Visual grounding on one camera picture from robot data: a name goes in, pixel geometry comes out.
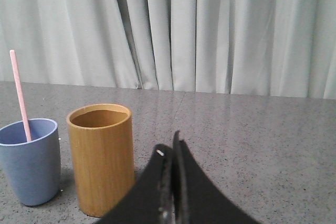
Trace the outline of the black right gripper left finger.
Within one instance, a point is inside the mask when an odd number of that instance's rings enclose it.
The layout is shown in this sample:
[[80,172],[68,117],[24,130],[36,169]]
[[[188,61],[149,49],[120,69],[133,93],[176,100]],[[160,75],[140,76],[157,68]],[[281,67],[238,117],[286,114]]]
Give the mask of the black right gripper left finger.
[[98,223],[172,223],[172,149],[157,144],[131,190]]

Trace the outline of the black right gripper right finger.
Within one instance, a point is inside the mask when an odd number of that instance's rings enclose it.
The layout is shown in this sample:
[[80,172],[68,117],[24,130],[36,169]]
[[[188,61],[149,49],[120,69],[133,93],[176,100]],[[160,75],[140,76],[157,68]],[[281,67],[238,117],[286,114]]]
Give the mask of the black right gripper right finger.
[[257,223],[212,183],[179,133],[174,133],[172,160],[176,223]]

